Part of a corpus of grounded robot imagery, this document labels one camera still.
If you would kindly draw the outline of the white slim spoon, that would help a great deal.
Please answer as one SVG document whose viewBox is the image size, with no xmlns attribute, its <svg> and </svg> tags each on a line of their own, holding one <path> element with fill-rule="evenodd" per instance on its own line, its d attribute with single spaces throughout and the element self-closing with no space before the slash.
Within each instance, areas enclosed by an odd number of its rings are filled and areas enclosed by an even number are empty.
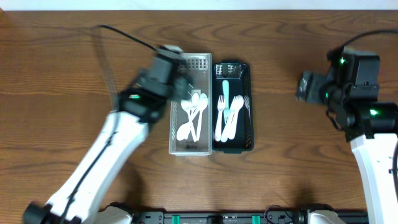
<svg viewBox="0 0 398 224">
<path fill-rule="evenodd" d="M 191 98 L 191 115 L 194 114 L 200 100 L 200 94 L 195 92 Z"/>
<path fill-rule="evenodd" d="M 196 131 L 196 140 L 197 141 L 200 140 L 203 111 L 206 109 L 207 106 L 208 106 L 208 97 L 205 93 L 202 93 L 200 95 L 200 101 L 199 101 L 199 106 L 198 106 L 199 119 L 198 119 L 198 124 L 197 124 L 197 131 Z"/>
<path fill-rule="evenodd" d="M 184 139 L 188 139 L 189 134 L 192 135 L 193 141 L 197 141 L 197 135 L 195 132 L 195 128 L 193 125 L 193 119 L 198 114 L 198 109 L 184 109 L 188 116 L 188 122 L 182 124 L 177 130 L 177 140 L 182 141 Z"/>
<path fill-rule="evenodd" d="M 194 114 L 191 115 L 191 101 L 189 101 L 189 100 L 182 100 L 181 106 L 182 106 L 182 109 L 187 113 L 189 131 L 192 134 L 193 141 L 196 142 L 197 140 L 196 140 L 196 134 L 195 134 L 194 125 L 193 125 L 193 119 L 197 115 L 196 114 L 197 109 L 195 110 Z"/>
</svg>

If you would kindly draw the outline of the white fork straight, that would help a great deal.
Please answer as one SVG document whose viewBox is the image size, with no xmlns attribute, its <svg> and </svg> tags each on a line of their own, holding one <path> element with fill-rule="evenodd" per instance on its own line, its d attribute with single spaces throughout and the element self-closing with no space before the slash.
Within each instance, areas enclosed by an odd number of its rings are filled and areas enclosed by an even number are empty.
<svg viewBox="0 0 398 224">
<path fill-rule="evenodd" d="M 222 115 L 224 108 L 225 108 L 224 96 L 220 95 L 217 103 L 218 115 L 216 120 L 215 136 L 214 136 L 214 140 L 216 142 L 221 140 L 221 124 L 222 124 Z"/>
</svg>

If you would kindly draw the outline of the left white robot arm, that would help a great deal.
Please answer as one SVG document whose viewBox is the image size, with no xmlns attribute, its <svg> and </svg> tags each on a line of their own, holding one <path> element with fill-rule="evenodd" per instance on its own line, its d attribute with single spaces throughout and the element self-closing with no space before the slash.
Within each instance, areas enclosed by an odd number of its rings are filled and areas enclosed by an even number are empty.
<svg viewBox="0 0 398 224">
<path fill-rule="evenodd" d="M 189 99 L 192 88 L 193 78 L 182 66 L 141 70 L 114 96 L 115 108 L 73 174 L 43 207 L 29 204 L 23 223 L 94 223 L 110 185 L 162 118 L 166 102 Z"/>
</svg>

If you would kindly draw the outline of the white fork angled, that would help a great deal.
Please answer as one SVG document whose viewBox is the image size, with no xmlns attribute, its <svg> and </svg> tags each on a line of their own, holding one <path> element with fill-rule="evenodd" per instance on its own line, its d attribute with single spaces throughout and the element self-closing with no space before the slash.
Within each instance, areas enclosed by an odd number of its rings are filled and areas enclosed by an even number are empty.
<svg viewBox="0 0 398 224">
<path fill-rule="evenodd" d="M 235 110 L 230 109 L 228 122 L 226 123 L 224 130 L 221 134 L 221 142 L 226 142 L 228 140 L 229 134 L 232 130 L 234 117 L 235 117 Z"/>
</svg>

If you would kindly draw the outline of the black plastic basket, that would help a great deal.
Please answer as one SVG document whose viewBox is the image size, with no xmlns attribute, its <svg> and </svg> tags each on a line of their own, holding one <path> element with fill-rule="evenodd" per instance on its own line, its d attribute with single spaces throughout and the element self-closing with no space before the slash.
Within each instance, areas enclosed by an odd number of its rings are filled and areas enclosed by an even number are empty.
<svg viewBox="0 0 398 224">
<path fill-rule="evenodd" d="M 224 60 L 213 65 L 212 148 L 240 154 L 254 148 L 251 71 L 247 63 Z"/>
</svg>

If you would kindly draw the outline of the clear plastic basket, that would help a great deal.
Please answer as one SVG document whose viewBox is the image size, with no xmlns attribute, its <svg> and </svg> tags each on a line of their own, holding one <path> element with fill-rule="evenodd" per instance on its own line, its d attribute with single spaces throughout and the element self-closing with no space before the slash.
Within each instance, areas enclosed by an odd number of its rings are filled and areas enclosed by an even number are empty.
<svg viewBox="0 0 398 224">
<path fill-rule="evenodd" d="M 195 92 L 205 93 L 208 97 L 208 106 L 203 111 L 202 126 L 200 140 L 194 142 L 192 135 L 189 134 L 188 139 L 182 141 L 177 140 L 178 128 L 188 122 L 187 113 L 182 109 L 181 102 L 171 102 L 170 108 L 170 137 L 169 137 L 169 153 L 175 156 L 208 156 L 212 153 L 212 54 L 210 53 L 184 53 L 182 55 L 187 61 L 187 68 L 193 77 L 193 90 Z M 199 112 L 193 119 L 195 132 Z"/>
</svg>

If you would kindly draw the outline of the white wide spoon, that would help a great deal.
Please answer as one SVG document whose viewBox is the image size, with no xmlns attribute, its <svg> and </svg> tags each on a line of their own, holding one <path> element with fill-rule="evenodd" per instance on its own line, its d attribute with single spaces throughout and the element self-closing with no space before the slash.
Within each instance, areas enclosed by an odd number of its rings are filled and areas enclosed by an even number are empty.
<svg viewBox="0 0 398 224">
<path fill-rule="evenodd" d="M 231 124 L 229 126 L 228 139 L 234 139 L 236 135 L 236 128 L 239 116 L 239 110 L 243 107 L 244 98 L 242 95 L 237 95 L 234 97 L 231 104 L 231 109 L 233 110 L 233 115 L 231 118 Z"/>
</svg>

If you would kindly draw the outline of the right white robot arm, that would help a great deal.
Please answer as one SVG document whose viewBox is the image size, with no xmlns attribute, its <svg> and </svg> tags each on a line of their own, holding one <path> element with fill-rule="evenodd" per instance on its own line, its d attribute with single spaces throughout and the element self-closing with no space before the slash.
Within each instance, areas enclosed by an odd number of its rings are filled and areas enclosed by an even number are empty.
<svg viewBox="0 0 398 224">
<path fill-rule="evenodd" d="M 370 223 L 397 223 L 397 105 L 378 101 L 377 73 L 305 71 L 298 100 L 326 106 L 359 167 Z"/>
</svg>

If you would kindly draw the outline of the pale green fork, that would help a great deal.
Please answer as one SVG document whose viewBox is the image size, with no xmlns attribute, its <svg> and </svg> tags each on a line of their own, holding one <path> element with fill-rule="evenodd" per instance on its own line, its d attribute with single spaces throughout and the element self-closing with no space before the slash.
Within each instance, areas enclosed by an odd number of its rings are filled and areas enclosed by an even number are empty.
<svg viewBox="0 0 398 224">
<path fill-rule="evenodd" d="M 224 108 L 224 111 L 223 111 L 223 115 L 224 115 L 224 123 L 226 124 L 228 122 L 229 114 L 230 114 L 230 108 L 229 108 L 229 81 L 228 80 L 223 80 L 222 87 L 223 87 L 223 96 L 224 96 L 224 102 L 225 102 L 225 108 Z"/>
</svg>

